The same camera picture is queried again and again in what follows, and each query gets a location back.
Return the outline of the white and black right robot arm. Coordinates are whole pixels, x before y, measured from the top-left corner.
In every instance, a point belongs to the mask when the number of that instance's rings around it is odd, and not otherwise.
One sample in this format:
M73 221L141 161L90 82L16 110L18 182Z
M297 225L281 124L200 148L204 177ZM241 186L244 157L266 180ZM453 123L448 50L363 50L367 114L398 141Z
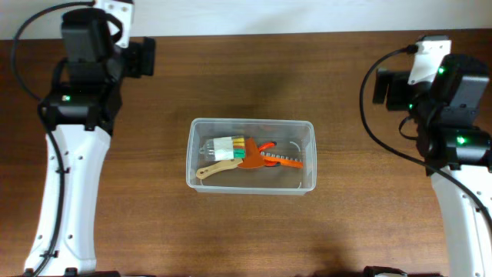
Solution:
M414 158L366 133L387 151L425 168L444 224L449 274L491 274L491 136L474 125L490 81L487 66L468 55L447 54L430 67L432 80L409 82L409 73L380 70L375 62L364 81L376 76L373 102L406 111L417 125Z

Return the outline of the red handled small pliers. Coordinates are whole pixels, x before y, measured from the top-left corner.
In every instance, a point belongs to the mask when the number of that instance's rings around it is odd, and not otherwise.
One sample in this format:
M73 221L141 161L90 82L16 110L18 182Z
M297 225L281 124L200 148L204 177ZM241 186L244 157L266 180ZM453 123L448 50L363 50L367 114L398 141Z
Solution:
M261 155L263 155L266 149L272 149L276 145L277 145L276 142L265 142L263 145L258 147L258 150L260 151ZM264 160L264 163L265 163L264 165L265 167L278 167L281 165L279 162L271 162L268 160Z

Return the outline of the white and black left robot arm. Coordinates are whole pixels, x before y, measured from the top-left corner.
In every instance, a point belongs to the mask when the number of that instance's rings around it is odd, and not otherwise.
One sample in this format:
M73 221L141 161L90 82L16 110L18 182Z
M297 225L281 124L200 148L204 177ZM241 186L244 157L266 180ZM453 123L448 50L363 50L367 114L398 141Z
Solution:
M26 276L95 276L95 210L125 78L154 73L156 43L130 39L132 1L63 6L66 55L38 102L48 161L42 208Z

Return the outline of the orange holder of drill bits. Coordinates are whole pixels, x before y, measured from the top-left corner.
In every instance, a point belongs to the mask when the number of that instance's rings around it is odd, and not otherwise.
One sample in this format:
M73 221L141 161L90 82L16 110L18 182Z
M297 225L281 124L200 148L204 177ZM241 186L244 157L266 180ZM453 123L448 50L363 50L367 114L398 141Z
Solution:
M261 152L261 157L267 167L287 166L296 169L302 169L304 167L304 164L300 159L290 158L283 155Z

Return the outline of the clear plastic storage container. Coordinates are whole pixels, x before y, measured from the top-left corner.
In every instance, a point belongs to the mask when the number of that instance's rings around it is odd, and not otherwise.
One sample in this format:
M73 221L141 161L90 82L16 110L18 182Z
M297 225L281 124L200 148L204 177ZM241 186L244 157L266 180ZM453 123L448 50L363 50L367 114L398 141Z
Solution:
M197 192L304 195L317 182L308 121L197 118L191 123L186 182Z

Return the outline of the orange scraper with wooden handle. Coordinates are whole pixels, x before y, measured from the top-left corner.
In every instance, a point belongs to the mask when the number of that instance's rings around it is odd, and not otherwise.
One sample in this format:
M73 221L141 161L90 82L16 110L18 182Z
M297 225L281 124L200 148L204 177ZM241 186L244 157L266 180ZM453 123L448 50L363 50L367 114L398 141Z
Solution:
M214 162L213 165L198 169L196 171L196 177L200 180L203 180L213 174L226 170L232 170L236 168L257 169L265 165L264 160L261 157L258 147L253 138L245 139L245 150L246 157L244 159L232 159Z

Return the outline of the clear case of coloured screwdrivers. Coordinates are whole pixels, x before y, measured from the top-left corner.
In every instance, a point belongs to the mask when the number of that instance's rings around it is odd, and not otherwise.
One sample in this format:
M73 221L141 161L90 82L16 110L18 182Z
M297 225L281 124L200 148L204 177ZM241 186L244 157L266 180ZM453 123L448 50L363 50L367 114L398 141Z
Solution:
M199 153L208 162L220 162L246 157L244 136L229 136L208 139Z

